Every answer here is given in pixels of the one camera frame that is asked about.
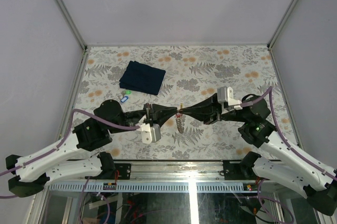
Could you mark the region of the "metal keyring with yellow grip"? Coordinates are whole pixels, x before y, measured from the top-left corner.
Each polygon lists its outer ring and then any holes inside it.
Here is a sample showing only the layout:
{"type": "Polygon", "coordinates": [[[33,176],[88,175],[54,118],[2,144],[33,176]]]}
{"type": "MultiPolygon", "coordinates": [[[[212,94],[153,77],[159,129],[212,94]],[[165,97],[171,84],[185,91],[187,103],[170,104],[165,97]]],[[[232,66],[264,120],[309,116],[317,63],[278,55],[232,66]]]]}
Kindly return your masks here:
{"type": "MultiPolygon", "coordinates": [[[[180,108],[178,109],[177,113],[180,113],[179,111],[183,108],[183,104],[180,104],[180,108]]],[[[184,121],[183,121],[183,115],[181,118],[177,118],[175,115],[175,121],[176,121],[176,126],[177,130],[180,134],[184,133],[184,121]]]]}

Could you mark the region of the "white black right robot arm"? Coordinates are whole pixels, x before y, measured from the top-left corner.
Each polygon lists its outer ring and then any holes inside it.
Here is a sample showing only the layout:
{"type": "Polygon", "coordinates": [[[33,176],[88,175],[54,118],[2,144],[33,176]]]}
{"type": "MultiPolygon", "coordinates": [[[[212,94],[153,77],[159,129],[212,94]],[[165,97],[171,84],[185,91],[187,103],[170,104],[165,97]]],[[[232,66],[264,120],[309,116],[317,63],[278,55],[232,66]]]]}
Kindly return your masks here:
{"type": "Polygon", "coordinates": [[[332,216],[336,211],[336,169],[315,159],[287,140],[276,123],[272,104],[263,96],[247,95],[242,100],[232,95],[212,97],[180,110],[182,114],[206,125],[218,121],[239,121],[241,137],[250,145],[274,155],[284,163],[273,165],[261,155],[249,152],[240,163],[240,173],[246,179],[266,178],[297,192],[318,212],[332,216]]]}

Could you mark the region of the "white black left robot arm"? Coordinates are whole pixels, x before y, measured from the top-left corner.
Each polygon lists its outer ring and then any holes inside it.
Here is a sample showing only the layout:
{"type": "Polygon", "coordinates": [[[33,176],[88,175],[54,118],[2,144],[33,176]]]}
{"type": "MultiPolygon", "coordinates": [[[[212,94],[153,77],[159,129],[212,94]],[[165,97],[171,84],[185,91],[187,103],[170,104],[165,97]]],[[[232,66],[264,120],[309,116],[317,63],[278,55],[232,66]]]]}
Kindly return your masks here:
{"type": "Polygon", "coordinates": [[[89,154],[112,142],[112,134],[139,131],[142,142],[161,139],[160,127],[178,111],[177,107],[145,104],[143,109],[124,112],[116,100],[106,100],[93,113],[74,109],[88,119],[74,128],[68,127],[62,139],[27,156],[6,157],[11,198],[25,198],[41,192],[60,180],[77,177],[117,180],[118,172],[112,155],[100,152],[89,159],[73,157],[89,154]]]}

